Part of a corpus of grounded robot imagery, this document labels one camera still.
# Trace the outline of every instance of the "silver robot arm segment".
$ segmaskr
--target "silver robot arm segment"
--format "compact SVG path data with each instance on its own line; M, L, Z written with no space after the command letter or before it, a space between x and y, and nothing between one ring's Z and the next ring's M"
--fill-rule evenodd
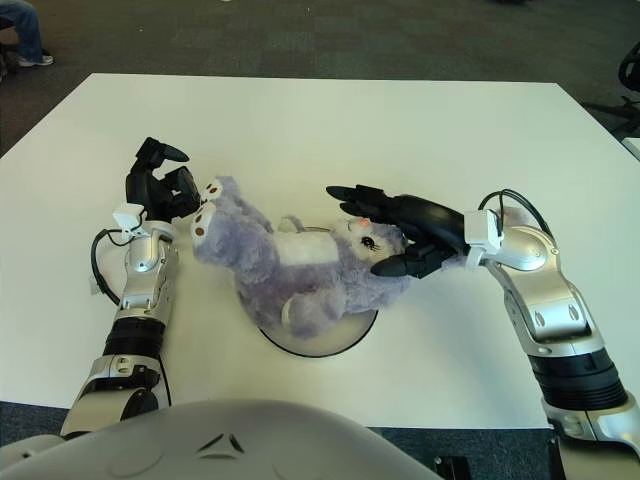
M127 283L103 355L93 362L61 435L95 431L168 406L160 348L173 305L178 252L171 224L144 222L126 255Z
M640 409L625 391L579 290L560 269L553 239L506 227L501 248L481 261L504 289L507 313L558 433L619 442L640 457Z

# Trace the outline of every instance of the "round plate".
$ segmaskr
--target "round plate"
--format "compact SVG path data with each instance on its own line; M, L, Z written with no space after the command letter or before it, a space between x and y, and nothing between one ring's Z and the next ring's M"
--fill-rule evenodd
M284 329L260 330L271 343L300 357L322 358L345 352L362 340L376 321L377 310L350 313L317 337L296 338Z

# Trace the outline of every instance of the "stuffed animal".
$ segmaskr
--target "stuffed animal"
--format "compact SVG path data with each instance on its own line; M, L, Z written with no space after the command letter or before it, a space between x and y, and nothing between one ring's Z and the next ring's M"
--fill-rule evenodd
M201 199L191 224L195 256L233 270L240 302L263 330L311 338L345 313L388 305L409 285L408 277L369 271L404 251L406 240L394 226L351 218L331 230L308 231L286 217L281 230L290 231L274 232L232 177L216 177Z

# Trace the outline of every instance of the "person's leg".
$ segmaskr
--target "person's leg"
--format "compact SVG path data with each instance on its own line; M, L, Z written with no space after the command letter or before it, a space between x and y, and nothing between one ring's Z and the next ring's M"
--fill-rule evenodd
M23 0L0 0L0 17L13 22L20 39L18 54L28 62L42 62L42 40L38 15L33 5Z

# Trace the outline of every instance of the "gray carpet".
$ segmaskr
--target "gray carpet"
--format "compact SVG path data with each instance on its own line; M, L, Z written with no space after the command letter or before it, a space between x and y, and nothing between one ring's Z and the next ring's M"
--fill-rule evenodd
M0 154L92 72L557 82L577 100L615 104L630 93L618 64L640 39L635 0L33 3L56 63L0 83ZM1 444L57 432L65 414L0 409ZM376 430L428 465L466 456L475 480L549 478L547 430Z

